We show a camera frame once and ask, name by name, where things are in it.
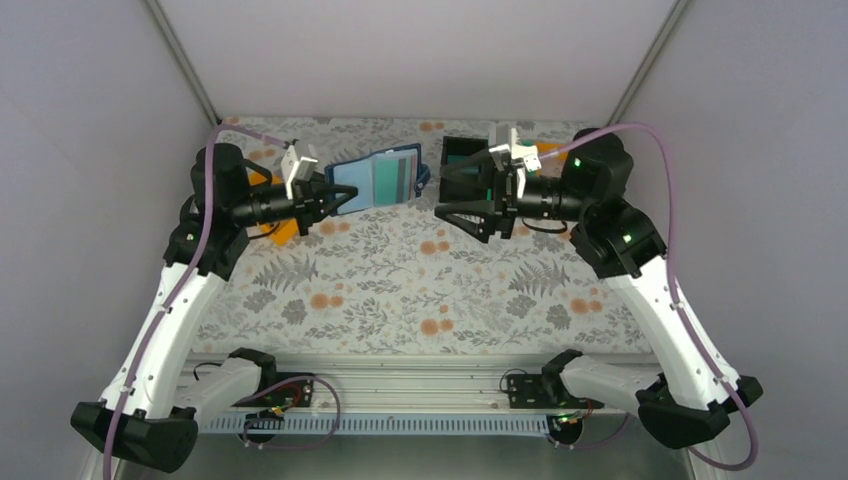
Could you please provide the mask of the blue leather card holder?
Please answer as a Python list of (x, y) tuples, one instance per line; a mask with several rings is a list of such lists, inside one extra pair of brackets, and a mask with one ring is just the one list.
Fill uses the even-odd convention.
[(324, 168), (333, 184), (353, 186), (357, 195), (341, 205), (334, 216), (375, 207), (404, 204), (422, 195), (431, 178), (420, 143), (378, 150), (364, 157)]

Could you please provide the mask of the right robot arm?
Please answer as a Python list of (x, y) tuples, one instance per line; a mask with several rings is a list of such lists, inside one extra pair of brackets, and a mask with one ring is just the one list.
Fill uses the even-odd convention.
[(449, 183), (478, 193), (438, 206), (436, 216), (480, 242), (509, 238), (520, 219), (571, 226), (571, 244), (625, 305), (660, 371), (648, 374), (567, 350), (541, 372), (556, 404), (597, 401), (637, 418), (662, 445), (693, 449), (717, 437), (733, 413), (746, 414), (763, 393), (722, 356), (689, 306), (673, 271), (669, 238), (624, 197), (634, 161), (618, 127), (581, 130), (561, 147), (558, 178), (544, 177), (546, 155), (500, 127), (486, 148), (445, 164)]

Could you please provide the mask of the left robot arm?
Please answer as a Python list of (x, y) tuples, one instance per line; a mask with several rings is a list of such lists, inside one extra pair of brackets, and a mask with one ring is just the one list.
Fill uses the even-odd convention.
[(194, 192), (170, 235), (145, 322), (100, 398), (79, 403), (70, 419), (102, 453), (105, 470), (120, 459), (172, 473), (191, 455), (200, 429), (229, 408), (262, 406), (278, 417), (306, 400), (313, 377), (283, 376), (271, 354), (247, 347), (185, 390), (178, 387), (199, 323), (249, 245), (249, 229), (291, 220), (306, 234), (358, 193), (316, 172), (303, 143), (287, 149), (284, 163), (286, 180), (252, 184), (239, 147), (217, 143), (198, 153)]

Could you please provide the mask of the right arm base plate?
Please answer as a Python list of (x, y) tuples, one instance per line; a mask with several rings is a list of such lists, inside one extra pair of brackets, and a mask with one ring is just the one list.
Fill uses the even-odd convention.
[(605, 404), (594, 399), (570, 396), (562, 387), (550, 393), (542, 374), (511, 373), (506, 376), (506, 386), (511, 409), (604, 409)]

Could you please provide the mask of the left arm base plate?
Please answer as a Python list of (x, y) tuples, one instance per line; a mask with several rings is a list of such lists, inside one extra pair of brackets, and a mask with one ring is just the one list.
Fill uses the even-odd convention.
[(308, 373), (278, 372), (275, 383), (286, 381), (285, 385), (251, 400), (241, 400), (234, 407), (252, 408), (306, 408), (311, 405), (314, 381), (305, 379)]

